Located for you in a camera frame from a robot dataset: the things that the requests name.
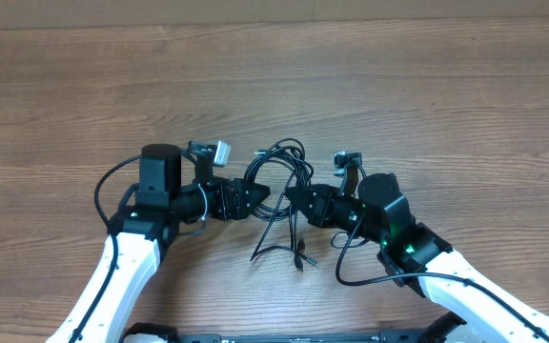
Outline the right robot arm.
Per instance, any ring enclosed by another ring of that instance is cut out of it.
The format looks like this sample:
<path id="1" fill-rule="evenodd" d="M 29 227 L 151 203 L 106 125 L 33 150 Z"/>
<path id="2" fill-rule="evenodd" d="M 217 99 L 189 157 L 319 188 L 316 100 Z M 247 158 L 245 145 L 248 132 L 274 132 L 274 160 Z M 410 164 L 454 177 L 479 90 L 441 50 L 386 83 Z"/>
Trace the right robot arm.
<path id="1" fill-rule="evenodd" d="M 363 178 L 357 195 L 318 184 L 285 195 L 319 228 L 339 228 L 378 244 L 382 281 L 408 286 L 451 313 L 479 342 L 549 342 L 549 316 L 524 304 L 475 269 L 453 246 L 411 214 L 392 173 Z"/>

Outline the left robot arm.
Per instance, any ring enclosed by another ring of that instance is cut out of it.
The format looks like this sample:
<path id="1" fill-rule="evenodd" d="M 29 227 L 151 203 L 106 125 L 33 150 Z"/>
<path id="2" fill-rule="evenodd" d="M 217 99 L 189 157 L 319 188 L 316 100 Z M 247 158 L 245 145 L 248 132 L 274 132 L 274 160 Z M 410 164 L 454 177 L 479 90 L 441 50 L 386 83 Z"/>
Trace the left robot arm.
<path id="1" fill-rule="evenodd" d="M 52 342 L 177 342 L 173 327 L 128 323 L 142 290 L 156 274 L 182 223 L 247 218 L 270 194 L 243 178 L 221 178 L 230 148 L 190 142 L 182 150 L 150 144 L 136 156 L 139 180 L 116 213 L 105 218 L 107 238 L 90 281 Z"/>

